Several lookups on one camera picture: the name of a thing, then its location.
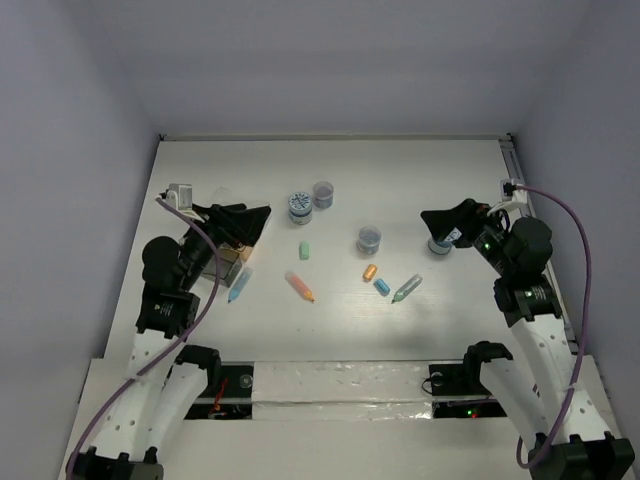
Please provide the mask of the blue splash label jar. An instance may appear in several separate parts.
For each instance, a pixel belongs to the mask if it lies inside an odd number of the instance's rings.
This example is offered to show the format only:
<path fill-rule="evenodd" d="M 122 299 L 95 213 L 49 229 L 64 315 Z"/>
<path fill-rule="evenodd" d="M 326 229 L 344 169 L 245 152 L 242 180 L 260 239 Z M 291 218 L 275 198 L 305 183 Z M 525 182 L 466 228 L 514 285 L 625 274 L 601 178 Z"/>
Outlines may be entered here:
<path fill-rule="evenodd" d="M 312 220 L 313 201 L 306 192 L 294 192 L 288 199 L 289 218 L 296 225 L 306 225 Z"/>

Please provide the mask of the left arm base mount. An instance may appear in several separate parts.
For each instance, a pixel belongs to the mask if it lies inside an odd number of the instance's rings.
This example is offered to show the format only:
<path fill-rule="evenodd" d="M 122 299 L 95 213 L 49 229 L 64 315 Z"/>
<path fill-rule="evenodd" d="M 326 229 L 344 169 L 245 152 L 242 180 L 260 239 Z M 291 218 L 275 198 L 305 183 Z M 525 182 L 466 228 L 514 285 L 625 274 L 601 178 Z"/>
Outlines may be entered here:
<path fill-rule="evenodd" d="M 254 364 L 223 364 L 189 408 L 186 420 L 247 420 L 253 416 Z"/>

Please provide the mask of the purple clip jar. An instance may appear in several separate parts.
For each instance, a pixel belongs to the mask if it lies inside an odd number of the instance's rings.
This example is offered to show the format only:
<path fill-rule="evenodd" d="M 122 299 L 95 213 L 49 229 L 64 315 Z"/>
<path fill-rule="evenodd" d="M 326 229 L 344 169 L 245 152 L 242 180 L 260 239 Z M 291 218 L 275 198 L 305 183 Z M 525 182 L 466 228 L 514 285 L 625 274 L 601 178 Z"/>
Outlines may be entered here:
<path fill-rule="evenodd" d="M 327 209 L 332 206 L 334 187 L 328 181 L 319 181 L 313 186 L 313 200 L 318 209 Z"/>

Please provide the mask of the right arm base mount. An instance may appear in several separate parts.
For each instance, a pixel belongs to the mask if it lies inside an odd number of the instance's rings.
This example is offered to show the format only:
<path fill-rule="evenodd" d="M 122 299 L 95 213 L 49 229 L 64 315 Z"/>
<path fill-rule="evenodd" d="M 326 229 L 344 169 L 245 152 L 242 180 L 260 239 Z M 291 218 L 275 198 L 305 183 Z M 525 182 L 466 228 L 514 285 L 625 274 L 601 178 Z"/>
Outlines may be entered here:
<path fill-rule="evenodd" d="M 421 389 L 431 399 L 435 419 L 506 417 L 498 401 L 484 387 L 469 379 L 461 363 L 430 364 Z"/>

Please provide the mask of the blue marker pen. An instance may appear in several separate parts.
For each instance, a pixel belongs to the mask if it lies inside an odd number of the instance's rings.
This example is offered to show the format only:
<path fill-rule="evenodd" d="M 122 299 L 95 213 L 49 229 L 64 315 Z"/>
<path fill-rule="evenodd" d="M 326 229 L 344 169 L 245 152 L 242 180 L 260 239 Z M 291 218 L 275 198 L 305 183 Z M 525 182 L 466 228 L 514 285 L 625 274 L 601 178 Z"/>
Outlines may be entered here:
<path fill-rule="evenodd" d="M 238 276 L 235 283 L 231 286 L 228 293 L 228 303 L 234 302 L 242 293 L 243 289 L 246 287 L 248 281 L 251 279 L 253 274 L 253 269 L 250 267 L 245 267 L 240 275 Z"/>

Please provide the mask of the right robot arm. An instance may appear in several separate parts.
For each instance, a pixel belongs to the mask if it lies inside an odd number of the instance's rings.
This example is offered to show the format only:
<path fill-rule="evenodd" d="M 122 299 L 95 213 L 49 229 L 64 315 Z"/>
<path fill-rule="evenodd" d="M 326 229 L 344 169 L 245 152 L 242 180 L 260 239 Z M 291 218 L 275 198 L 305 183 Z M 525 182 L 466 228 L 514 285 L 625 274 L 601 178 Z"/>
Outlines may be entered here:
<path fill-rule="evenodd" d="M 579 378 L 582 363 L 544 273 L 553 252 L 549 227 L 531 216 L 508 225 L 503 210 L 472 199 L 421 218 L 432 241 L 473 248 L 497 272 L 495 302 L 534 378 L 522 377 L 505 345 L 480 341 L 461 362 L 430 366 L 431 393 L 496 401 L 519 433 L 517 461 L 534 479 L 623 478 L 635 452 L 612 433 Z"/>

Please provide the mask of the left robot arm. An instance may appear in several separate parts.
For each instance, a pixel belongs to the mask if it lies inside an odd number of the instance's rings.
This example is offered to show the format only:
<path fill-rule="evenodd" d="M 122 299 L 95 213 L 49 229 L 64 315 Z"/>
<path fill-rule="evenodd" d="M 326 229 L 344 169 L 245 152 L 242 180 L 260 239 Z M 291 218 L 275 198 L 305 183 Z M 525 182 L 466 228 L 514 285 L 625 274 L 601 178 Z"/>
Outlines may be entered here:
<path fill-rule="evenodd" d="M 271 208 L 243 203 L 196 205 L 190 215 L 163 197 L 157 203 L 184 221 L 180 239 L 157 236 L 142 251 L 143 290 L 123 384 L 106 400 L 72 450 L 68 479 L 160 479 L 163 459 L 199 395 L 221 383 L 218 350 L 188 338 L 217 295 L 191 289 L 223 246 L 252 247 Z"/>

